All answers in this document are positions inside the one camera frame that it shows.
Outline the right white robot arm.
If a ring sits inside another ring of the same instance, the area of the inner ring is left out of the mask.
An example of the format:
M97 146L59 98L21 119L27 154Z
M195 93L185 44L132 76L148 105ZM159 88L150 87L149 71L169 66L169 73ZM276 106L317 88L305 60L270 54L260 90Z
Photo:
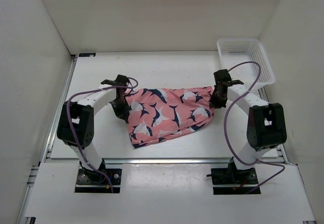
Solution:
M284 109L281 104L269 103L251 93L250 89L245 89L244 83L233 80L227 69L214 72L214 79L210 105L215 109L225 108L227 101L232 101L226 110L223 123L225 140L233 154L225 177L232 183L239 183L252 174L254 165L267 152L286 142ZM228 115L234 105L238 105L248 116L247 142L239 153L232 147L227 130Z

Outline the pink shark print shorts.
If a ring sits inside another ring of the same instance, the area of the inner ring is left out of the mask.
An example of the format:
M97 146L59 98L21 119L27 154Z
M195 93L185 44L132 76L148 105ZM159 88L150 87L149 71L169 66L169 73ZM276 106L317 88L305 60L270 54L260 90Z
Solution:
M126 96L131 107L127 128L133 148L194 133L213 119L213 88L138 89Z

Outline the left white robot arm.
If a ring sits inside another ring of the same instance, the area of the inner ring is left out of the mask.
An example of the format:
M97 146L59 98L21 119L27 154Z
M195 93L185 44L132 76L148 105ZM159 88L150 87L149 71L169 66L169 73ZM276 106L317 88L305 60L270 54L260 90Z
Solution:
M94 183L111 186L105 162L93 144L95 115L106 105L112 106L115 116L128 122L131 107L125 92L133 90L132 78L118 75L115 80L103 80L95 90L78 92L64 102L57 128L57 138L77 155L85 175Z

